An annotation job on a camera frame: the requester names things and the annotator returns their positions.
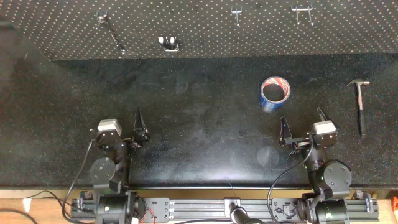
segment hammer head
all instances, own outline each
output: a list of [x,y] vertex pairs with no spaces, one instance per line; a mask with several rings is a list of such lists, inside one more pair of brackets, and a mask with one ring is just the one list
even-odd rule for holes
[[368,85],[368,84],[370,84],[371,82],[365,81],[365,80],[360,79],[360,78],[357,78],[357,79],[351,81],[347,86],[349,86],[349,85],[352,84],[352,83],[355,83],[356,86],[361,86],[361,85]]

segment hammer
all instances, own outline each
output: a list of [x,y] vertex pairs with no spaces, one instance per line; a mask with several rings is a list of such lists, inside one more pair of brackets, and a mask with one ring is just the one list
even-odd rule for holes
[[357,89],[358,89],[358,119],[359,119],[359,133],[361,135],[361,137],[365,137],[365,117],[363,114],[363,108],[362,108],[362,94],[361,94],[361,85],[368,85],[370,84],[369,81],[364,81],[362,79],[355,79],[353,81],[351,81],[347,86],[349,86],[350,84],[355,83]]

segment orange object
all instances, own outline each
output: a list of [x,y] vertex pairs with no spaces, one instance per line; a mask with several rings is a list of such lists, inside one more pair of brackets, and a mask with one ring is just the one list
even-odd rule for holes
[[392,211],[394,212],[394,215],[396,217],[396,220],[398,222],[398,198],[394,197],[392,199]]

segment black rubber grip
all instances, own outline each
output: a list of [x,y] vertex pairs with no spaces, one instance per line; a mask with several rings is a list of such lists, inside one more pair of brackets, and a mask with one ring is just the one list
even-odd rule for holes
[[364,137],[366,134],[366,126],[365,126],[365,117],[363,114],[363,110],[358,110],[359,111],[359,131],[361,133],[361,137]]

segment wooden surface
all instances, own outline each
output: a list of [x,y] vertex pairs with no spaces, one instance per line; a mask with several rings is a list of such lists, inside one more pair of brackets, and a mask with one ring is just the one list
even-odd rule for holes
[[[0,199],[0,208],[13,208],[24,212],[22,199]],[[391,209],[390,200],[379,200],[379,208],[380,208],[380,216],[379,216],[380,222],[364,222],[364,224],[397,223]],[[29,215],[32,216],[37,221],[38,224],[68,223],[62,218],[60,205],[56,200],[52,199],[32,199]],[[16,213],[1,212],[0,223],[28,224],[31,222],[22,215]]]

